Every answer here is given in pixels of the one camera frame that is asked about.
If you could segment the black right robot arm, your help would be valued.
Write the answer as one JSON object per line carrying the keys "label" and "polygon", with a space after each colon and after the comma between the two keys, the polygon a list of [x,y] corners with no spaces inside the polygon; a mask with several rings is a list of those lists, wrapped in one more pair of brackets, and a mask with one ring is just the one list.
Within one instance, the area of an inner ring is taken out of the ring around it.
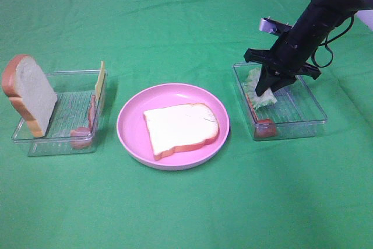
{"label": "black right robot arm", "polygon": [[360,10],[371,10],[372,0],[311,0],[294,26],[263,18],[260,30],[277,36],[268,50],[247,49],[246,62],[262,65],[255,88],[257,96],[267,89],[275,92],[296,81],[300,75],[317,79],[320,67],[307,59],[320,46],[329,43],[327,36]]}

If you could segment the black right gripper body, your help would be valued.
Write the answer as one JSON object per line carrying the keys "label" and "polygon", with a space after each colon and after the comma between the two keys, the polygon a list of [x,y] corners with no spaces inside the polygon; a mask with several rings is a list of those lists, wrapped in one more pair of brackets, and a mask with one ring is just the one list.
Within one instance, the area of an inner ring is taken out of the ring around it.
{"label": "black right gripper body", "polygon": [[317,79],[321,72],[307,59],[321,43],[319,32],[283,33],[268,50],[249,48],[244,54],[246,62],[252,61],[267,65],[275,75],[305,75]]}

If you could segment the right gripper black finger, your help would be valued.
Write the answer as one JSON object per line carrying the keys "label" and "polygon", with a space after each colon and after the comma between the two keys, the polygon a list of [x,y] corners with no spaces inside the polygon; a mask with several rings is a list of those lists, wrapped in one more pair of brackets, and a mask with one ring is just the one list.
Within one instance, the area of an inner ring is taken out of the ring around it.
{"label": "right gripper black finger", "polygon": [[274,93],[283,87],[286,87],[288,85],[292,85],[297,81],[295,76],[289,76],[289,75],[273,75],[272,77],[273,83],[270,86],[271,91]]}
{"label": "right gripper black finger", "polygon": [[267,65],[262,64],[261,72],[259,75],[259,80],[255,88],[255,93],[257,96],[262,96],[264,92],[272,87],[276,83],[275,72],[270,69]]}

